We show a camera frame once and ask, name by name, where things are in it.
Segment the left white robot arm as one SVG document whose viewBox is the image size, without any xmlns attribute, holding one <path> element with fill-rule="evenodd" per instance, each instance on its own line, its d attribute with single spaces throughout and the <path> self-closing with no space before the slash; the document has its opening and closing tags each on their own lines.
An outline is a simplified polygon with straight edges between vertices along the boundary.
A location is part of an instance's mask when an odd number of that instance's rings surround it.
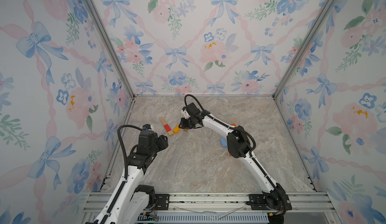
<svg viewBox="0 0 386 224">
<path fill-rule="evenodd" d="M 147 224 L 159 222 L 155 213 L 159 207 L 168 207 L 168 195 L 158 201 L 153 186 L 142 185 L 145 172 L 157 153 L 168 147 L 166 136 L 151 134 L 139 137 L 138 144 L 125 157 L 125 167 L 120 183 L 93 220 L 88 224 Z"/>
</svg>

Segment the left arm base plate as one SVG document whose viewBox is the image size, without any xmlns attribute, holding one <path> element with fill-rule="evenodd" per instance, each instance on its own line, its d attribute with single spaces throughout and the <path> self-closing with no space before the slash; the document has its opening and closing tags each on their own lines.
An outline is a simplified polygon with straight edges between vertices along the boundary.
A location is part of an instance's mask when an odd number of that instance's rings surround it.
<svg viewBox="0 0 386 224">
<path fill-rule="evenodd" d="M 139 200 L 135 201 L 140 207 L 144 207 L 146 211 L 167 211 L 169 209 L 170 195 L 169 194 L 146 194 L 144 192 L 136 192 L 140 194 Z"/>
</svg>

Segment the yellow rectangular block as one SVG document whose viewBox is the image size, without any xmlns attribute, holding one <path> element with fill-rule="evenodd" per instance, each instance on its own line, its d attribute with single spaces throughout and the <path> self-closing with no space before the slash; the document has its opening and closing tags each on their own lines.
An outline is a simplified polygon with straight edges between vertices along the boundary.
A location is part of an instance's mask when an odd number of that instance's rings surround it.
<svg viewBox="0 0 386 224">
<path fill-rule="evenodd" d="M 173 132 L 175 134 L 177 134 L 181 129 L 179 128 L 179 126 L 176 126 L 174 129 L 173 129 Z"/>
</svg>

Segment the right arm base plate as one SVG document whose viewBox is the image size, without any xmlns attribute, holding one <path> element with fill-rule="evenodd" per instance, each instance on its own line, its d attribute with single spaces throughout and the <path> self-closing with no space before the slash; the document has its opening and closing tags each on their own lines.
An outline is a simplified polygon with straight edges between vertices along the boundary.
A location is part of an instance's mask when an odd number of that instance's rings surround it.
<svg viewBox="0 0 386 224">
<path fill-rule="evenodd" d="M 275 193 L 249 194 L 246 205 L 254 211 L 273 211 L 279 212 L 285 208 L 286 211 L 292 210 L 292 204 L 285 195 Z"/>
</svg>

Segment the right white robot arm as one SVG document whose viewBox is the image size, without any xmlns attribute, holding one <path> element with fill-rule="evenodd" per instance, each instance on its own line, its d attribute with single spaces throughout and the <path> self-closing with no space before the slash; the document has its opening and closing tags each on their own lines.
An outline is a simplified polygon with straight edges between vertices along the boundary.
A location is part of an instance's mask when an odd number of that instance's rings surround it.
<svg viewBox="0 0 386 224">
<path fill-rule="evenodd" d="M 179 125 L 181 129 L 196 129 L 197 125 L 200 125 L 215 131 L 226 139 L 229 154 L 239 159 L 255 178 L 262 190 L 263 203 L 269 210 L 285 213 L 292 209 L 283 187 L 268 174 L 254 154 L 256 142 L 249 133 L 242 127 L 229 125 L 205 112 L 194 116 L 183 111 L 183 115 Z"/>
</svg>

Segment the red rectangular block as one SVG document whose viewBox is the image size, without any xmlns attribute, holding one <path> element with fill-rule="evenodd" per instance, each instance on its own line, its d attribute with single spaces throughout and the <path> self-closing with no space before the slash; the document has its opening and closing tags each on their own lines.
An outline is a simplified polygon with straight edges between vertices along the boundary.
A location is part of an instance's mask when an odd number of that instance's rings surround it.
<svg viewBox="0 0 386 224">
<path fill-rule="evenodd" d="M 171 128 L 168 124 L 164 125 L 165 130 L 169 133 L 171 131 Z"/>
</svg>

